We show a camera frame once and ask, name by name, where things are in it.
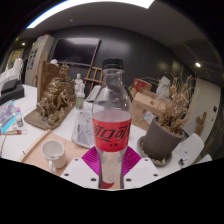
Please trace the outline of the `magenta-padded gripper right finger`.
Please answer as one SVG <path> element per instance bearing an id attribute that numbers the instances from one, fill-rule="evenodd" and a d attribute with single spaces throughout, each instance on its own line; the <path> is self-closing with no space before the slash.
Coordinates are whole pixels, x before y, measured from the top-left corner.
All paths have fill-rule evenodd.
<path id="1" fill-rule="evenodd" d="M 123 185 L 125 189 L 143 187 L 161 178 L 150 158 L 142 158 L 131 147 L 124 154 Z"/>

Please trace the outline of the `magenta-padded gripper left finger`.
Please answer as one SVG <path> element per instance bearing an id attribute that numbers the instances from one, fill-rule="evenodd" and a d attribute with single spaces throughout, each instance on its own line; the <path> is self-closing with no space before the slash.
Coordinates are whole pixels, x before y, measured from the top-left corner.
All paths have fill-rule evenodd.
<path id="1" fill-rule="evenodd" d="M 92 147 L 82 157 L 73 158 L 61 177 L 84 188 L 98 189 L 100 173 L 100 158 Z"/>

